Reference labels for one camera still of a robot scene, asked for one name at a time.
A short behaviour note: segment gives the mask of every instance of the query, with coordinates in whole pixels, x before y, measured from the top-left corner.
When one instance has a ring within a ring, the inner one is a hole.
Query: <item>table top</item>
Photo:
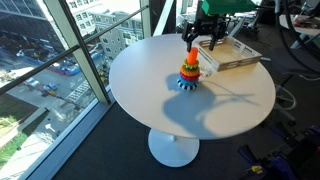
[[[109,75],[119,105],[150,128],[197,139],[234,136],[268,116],[275,102],[275,87],[260,63],[200,77],[198,88],[186,91],[177,85],[186,49],[181,34],[169,34],[123,50]]]
[[[319,21],[320,23],[320,18],[319,17],[315,17],[316,21]],[[286,16],[284,14],[280,15],[279,18],[280,21],[280,25],[285,27],[285,28],[289,28],[288,24],[287,24],[287,19]],[[317,34],[320,33],[320,29],[313,29],[313,28],[302,28],[302,27],[295,27],[294,28],[297,32],[302,33],[302,34],[306,34],[309,36],[316,36]]]

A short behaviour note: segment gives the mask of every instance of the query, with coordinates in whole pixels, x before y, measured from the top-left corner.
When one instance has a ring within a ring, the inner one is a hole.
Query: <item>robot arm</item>
[[[216,42],[225,35],[227,20],[230,20],[226,14],[248,12],[254,7],[255,4],[251,0],[199,0],[194,23],[187,22],[182,32],[182,39],[187,43],[187,51],[190,52],[192,41],[201,35],[211,36],[209,49],[212,51]]]

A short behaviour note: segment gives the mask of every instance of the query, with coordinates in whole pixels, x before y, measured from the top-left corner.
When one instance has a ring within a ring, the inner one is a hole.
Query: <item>building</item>
[[[119,20],[129,16],[123,11],[98,10],[93,8],[89,13],[95,21],[98,32],[114,25]],[[109,66],[115,57],[126,47],[143,39],[142,22],[139,16],[123,22],[120,26],[100,36],[102,47],[105,51],[105,59]]]
[[[83,37],[95,32],[87,9],[102,0],[67,0]],[[0,37],[18,41],[18,46],[40,45],[62,52],[68,48],[51,14],[42,0],[0,0]]]

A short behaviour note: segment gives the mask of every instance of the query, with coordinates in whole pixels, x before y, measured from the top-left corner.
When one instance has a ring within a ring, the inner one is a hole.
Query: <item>table pedestal base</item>
[[[151,129],[148,138],[152,155],[169,167],[181,167],[189,164],[199,151],[199,140],[166,134]]]

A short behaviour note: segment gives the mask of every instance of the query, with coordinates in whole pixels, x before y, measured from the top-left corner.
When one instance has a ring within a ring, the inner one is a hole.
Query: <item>cardboard box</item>
[[[216,71],[232,69],[259,62],[261,54],[232,37],[218,42],[213,51],[209,50],[209,40],[195,41],[198,48],[198,59],[204,59]]]

